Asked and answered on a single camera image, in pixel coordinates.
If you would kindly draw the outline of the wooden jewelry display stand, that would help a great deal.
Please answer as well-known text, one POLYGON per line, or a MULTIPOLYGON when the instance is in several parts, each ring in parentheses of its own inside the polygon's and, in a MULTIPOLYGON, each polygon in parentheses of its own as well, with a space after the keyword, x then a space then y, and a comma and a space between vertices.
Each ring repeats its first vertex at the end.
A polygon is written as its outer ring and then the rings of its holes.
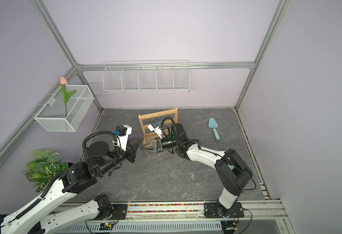
POLYGON ((148 126, 152 124, 153 122, 156 122, 157 125, 160 125, 161 121, 165 117, 171 117, 175 123, 178 123, 178 108, 160 111, 160 112, 154 112, 150 114, 145 115, 138 115, 141 129, 144 135, 143 143, 148 143, 149 141, 159 138, 159 135, 155 133, 154 131, 151 131, 148 126))

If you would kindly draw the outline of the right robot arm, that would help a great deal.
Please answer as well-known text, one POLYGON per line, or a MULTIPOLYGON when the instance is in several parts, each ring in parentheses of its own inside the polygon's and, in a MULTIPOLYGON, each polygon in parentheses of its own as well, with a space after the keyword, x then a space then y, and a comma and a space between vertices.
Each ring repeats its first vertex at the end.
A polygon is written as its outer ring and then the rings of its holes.
POLYGON ((253 173, 241 156, 233 149, 217 151, 201 146, 198 139, 189 139, 181 124, 172 124, 163 129, 160 123, 153 122, 147 126, 157 138, 144 145, 143 151, 170 151, 179 157, 200 162, 216 170, 223 185, 223 191, 217 200, 218 207, 224 211, 231 209, 245 187, 253 179, 253 173))

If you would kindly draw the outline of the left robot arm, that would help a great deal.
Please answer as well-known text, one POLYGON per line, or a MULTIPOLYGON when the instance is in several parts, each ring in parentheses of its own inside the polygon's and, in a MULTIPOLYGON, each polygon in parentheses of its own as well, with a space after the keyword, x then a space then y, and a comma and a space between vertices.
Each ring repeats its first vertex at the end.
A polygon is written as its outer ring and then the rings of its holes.
POLYGON ((67 211, 53 211, 97 183, 99 177, 128 160, 135 161, 141 138, 129 139, 130 133, 101 131, 86 137, 82 143, 86 160, 73 164, 51 180, 45 190, 24 207, 11 214, 0 214, 0 234, 55 234, 64 228, 87 220, 106 219, 117 223, 125 208, 116 211, 106 195, 67 211))

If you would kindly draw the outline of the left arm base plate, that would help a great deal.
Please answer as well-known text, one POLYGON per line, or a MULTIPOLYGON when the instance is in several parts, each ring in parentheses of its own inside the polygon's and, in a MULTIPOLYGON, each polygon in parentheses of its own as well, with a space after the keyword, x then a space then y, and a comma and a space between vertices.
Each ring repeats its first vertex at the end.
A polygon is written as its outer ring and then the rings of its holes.
POLYGON ((98 208, 98 215, 94 220, 124 220, 128 205, 124 203, 111 204, 98 208))

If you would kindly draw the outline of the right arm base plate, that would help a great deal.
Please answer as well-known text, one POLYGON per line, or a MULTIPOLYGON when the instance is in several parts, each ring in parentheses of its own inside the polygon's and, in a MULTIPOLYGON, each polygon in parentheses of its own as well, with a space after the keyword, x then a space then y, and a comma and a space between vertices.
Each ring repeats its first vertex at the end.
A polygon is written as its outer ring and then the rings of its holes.
POLYGON ((230 208, 225 208, 219 202, 205 202, 204 216, 206 218, 243 218, 244 212, 240 202, 235 202, 230 208))

